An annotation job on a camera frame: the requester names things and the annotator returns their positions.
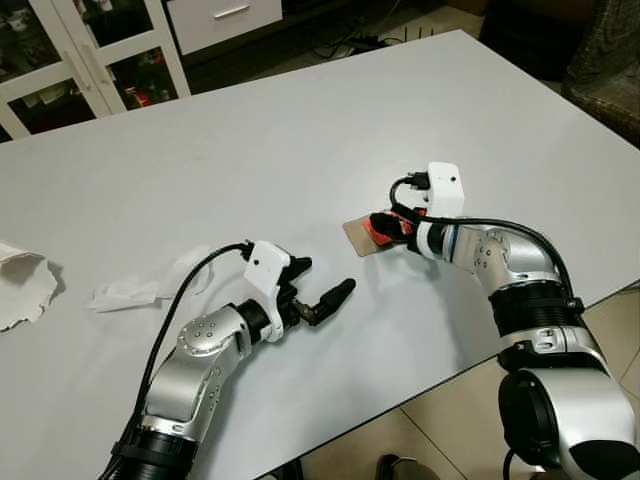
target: wicker chair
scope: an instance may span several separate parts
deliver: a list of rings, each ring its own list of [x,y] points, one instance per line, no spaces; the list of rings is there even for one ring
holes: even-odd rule
[[[598,0],[562,94],[640,146],[640,0]]]

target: white table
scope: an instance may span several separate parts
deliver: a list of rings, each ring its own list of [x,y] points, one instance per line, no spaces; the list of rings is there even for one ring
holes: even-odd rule
[[[461,32],[1,145],[0,238],[61,265],[66,291],[0,336],[0,478],[104,467],[160,311],[89,314],[90,292],[199,244],[311,255],[309,302],[359,285],[239,368],[192,478],[256,477],[494,355],[471,276],[403,249],[361,259],[342,231],[434,160],[460,167],[467,214],[547,233],[586,304],[639,277],[638,151]],[[216,266],[211,309],[241,300],[241,269]]]

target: white cabinet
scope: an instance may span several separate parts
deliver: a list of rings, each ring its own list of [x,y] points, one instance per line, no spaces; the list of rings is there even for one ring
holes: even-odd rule
[[[157,0],[0,0],[0,142],[189,95]]]
[[[169,0],[183,55],[282,19],[280,0]]]

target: cabinet handle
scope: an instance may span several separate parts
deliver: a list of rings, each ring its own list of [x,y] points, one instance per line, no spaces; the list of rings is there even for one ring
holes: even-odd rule
[[[96,58],[96,56],[94,54],[94,50],[93,50],[93,48],[91,48],[91,45],[89,45],[88,43],[83,43],[80,46],[81,46],[82,50],[84,51],[85,58],[88,59],[89,63],[91,64],[91,69],[93,70],[93,72],[98,77],[98,80],[100,81],[100,83],[102,83],[104,85],[111,84],[111,79],[107,75],[107,72],[102,67],[102,65],[100,65],[98,63],[98,59]]]
[[[76,85],[78,85],[80,91],[88,92],[89,90],[91,90],[91,84],[84,79],[82,74],[80,74],[80,70],[78,70],[78,67],[73,61],[73,58],[71,58],[71,54],[68,50],[62,51],[62,61],[71,72],[71,78],[73,78],[73,81],[76,82]]]
[[[224,12],[214,14],[213,18],[215,20],[222,20],[223,18],[230,17],[231,15],[235,15],[236,13],[249,10],[250,7],[251,5],[242,5],[241,7],[230,8],[229,10],[225,10]]]

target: white napkin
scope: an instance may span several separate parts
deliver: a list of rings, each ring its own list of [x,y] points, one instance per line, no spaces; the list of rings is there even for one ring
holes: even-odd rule
[[[0,332],[38,320],[57,285],[45,257],[0,241]]]
[[[201,245],[163,268],[146,274],[127,275],[115,282],[101,285],[94,290],[88,308],[96,312],[111,312],[150,305],[158,298],[173,298],[191,269],[211,251],[210,247]],[[213,270],[208,265],[193,279],[185,296],[198,295],[212,280]]]

